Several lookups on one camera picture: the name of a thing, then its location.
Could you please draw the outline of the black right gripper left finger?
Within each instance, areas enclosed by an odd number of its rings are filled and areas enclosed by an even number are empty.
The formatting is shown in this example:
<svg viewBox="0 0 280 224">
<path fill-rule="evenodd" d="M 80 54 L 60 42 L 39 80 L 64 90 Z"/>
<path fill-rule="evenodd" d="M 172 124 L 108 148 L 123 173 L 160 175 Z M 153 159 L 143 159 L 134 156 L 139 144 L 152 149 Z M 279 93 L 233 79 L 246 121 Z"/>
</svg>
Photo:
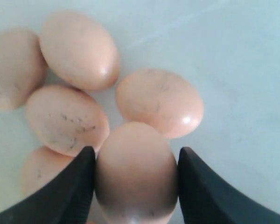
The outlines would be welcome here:
<svg viewBox="0 0 280 224">
<path fill-rule="evenodd" d="M 0 224 L 85 224 L 94 191 L 96 163 L 92 147 L 44 187 L 0 212 Z"/>
</svg>

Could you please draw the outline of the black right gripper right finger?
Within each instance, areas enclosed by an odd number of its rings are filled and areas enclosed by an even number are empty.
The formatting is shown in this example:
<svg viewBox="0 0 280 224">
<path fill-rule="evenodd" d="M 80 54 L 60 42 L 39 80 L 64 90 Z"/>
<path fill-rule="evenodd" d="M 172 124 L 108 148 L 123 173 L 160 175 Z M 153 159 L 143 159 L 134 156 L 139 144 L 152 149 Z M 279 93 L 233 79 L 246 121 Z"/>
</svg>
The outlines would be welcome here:
<svg viewBox="0 0 280 224">
<path fill-rule="evenodd" d="M 190 147 L 180 150 L 178 182 L 186 224 L 280 224 L 280 214 L 235 189 Z"/>
</svg>

